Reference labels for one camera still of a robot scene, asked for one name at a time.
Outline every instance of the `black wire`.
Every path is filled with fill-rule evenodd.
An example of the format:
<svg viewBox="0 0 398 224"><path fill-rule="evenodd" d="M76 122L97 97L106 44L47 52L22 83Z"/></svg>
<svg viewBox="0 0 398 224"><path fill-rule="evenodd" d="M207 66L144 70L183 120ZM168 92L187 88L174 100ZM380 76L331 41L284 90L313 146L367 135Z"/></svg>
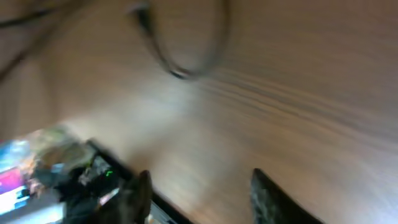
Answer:
<svg viewBox="0 0 398 224"><path fill-rule="evenodd" d="M20 17L17 19L2 21L2 22L0 22L0 29L23 25L25 23L34 21L36 19L40 19L41 17L50 14L52 11L53 11L52 9L45 9L45 10L41 10L39 12L33 12L32 14L29 14L27 16Z"/></svg>
<svg viewBox="0 0 398 224"><path fill-rule="evenodd" d="M39 17L42 17L44 15L47 15L53 11L62 11L62 15L60 16L60 19L58 19L55 24L51 25L50 28L45 29L43 32L41 32L24 50L21 50L20 52L17 53L16 56L14 56L7 64L5 67L0 68L0 84L4 82L11 74L12 71L22 62L24 61L31 53L33 53L35 50L39 49L41 46L43 46L46 41L51 37L51 35L55 32L57 29L58 25L61 24L70 14L75 12L77 9L82 7L85 3L89 2L90 0L69 0L65 4L62 4L62 6L54 9L46 9L43 10L38 14L31 14L29 16L25 16L20 19L14 19L13 22L9 21L8 24L19 24L22 25L26 22L30 22L34 19L38 19Z"/></svg>
<svg viewBox="0 0 398 224"><path fill-rule="evenodd" d="M214 41L203 63L194 70L177 65L162 47L160 35L156 30L155 18L149 0L138 5L132 12L135 13L148 48L166 72L181 79L196 78L209 72L221 58L231 32L231 0L218 0L219 20L214 34Z"/></svg>

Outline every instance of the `black cable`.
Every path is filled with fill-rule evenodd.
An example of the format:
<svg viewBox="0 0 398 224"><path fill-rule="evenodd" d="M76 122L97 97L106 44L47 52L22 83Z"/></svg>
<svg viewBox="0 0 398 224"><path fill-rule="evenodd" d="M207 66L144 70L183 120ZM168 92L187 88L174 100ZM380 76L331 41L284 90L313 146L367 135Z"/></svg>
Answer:
<svg viewBox="0 0 398 224"><path fill-rule="evenodd" d="M35 50L39 49L43 46L44 43L51 37L54 31L57 29L58 25L61 24L70 14L75 12L77 9L82 7L85 3L89 2L89 0L69 0L68 2L62 4L60 7L53 9L46 9L41 11L41 15L36 14L35 16L30 15L20 19L13 20L14 22L9 22L8 24L24 24L25 22L38 19L46 14L49 14L53 11L61 11L60 18L58 18L52 26L48 29L45 29L41 32L34 40L24 49L17 53L5 67L0 68L0 84L4 82L12 73L12 71L22 62L24 61L31 53L35 52Z"/></svg>
<svg viewBox="0 0 398 224"><path fill-rule="evenodd" d="M144 0L133 11L141 27L148 48L157 58L160 65L166 72L180 79L196 78L209 72L220 60L226 48L226 44L231 32L231 0L218 0L220 2L220 13L218 27L216 27L214 42L210 46L210 51L203 63L194 70L188 70L177 65L168 55L167 51L161 47L159 33L156 30L153 7L149 0Z"/></svg>
<svg viewBox="0 0 398 224"><path fill-rule="evenodd" d="M2 22L0 22L0 29L23 25L25 23L34 21L36 19L40 19L41 17L50 14L52 11L53 11L52 9L44 9L44 10L41 10L38 12L33 12L32 14L29 14L27 16L23 16L23 17L20 17L17 19L2 21Z"/></svg>

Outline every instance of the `colorful screen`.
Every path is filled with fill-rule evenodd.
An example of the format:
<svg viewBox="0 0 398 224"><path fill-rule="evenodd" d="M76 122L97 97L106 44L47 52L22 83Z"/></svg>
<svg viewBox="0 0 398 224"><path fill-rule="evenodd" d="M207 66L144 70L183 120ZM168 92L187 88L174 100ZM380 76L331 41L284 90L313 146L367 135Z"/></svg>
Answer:
<svg viewBox="0 0 398 224"><path fill-rule="evenodd" d="M0 215L26 204L29 196L22 194L25 189L18 169L11 169L0 174Z"/></svg>

